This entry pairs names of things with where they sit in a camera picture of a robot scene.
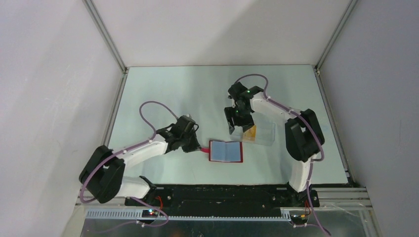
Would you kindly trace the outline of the red leather card holder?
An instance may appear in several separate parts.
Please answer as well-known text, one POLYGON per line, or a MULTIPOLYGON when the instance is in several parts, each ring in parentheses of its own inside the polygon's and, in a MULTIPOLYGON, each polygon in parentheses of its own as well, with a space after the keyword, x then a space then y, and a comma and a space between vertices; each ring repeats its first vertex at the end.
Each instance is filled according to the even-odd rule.
POLYGON ((208 154, 210 162, 243 163, 242 142, 210 140, 201 152, 208 154))

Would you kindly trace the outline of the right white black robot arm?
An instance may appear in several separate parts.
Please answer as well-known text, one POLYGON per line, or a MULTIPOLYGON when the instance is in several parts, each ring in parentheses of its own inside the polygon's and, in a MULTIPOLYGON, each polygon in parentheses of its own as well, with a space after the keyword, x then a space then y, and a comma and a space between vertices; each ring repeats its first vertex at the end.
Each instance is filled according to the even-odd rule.
POLYGON ((313 164, 322 161, 325 156, 325 138, 315 112, 286 107, 272 100, 262 88, 247 88, 240 82, 231 85, 228 97, 232 105, 224 108, 224 113, 229 134, 239 141, 259 144, 272 141, 271 135, 264 137, 256 134, 254 113, 268 117, 277 125, 284 125, 286 149, 293 158, 288 181, 292 189, 288 191, 287 199, 291 205, 301 206, 307 200, 305 190, 311 184, 313 164))

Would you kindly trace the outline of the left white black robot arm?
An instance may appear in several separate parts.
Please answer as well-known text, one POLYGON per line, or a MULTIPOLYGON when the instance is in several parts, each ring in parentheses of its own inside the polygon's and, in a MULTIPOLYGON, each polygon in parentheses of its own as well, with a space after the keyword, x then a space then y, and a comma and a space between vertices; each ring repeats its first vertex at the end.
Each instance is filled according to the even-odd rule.
POLYGON ((156 199, 153 184, 145 177, 128 177, 126 171, 154 157, 163 156, 179 148, 184 153, 199 151, 197 139, 199 125, 187 115, 177 118, 176 123, 154 130, 152 137, 139 144, 119 151, 105 145, 97 147, 79 175, 82 184, 80 200, 89 191, 93 200, 107 203, 116 197, 134 197, 143 205, 152 205, 156 199))

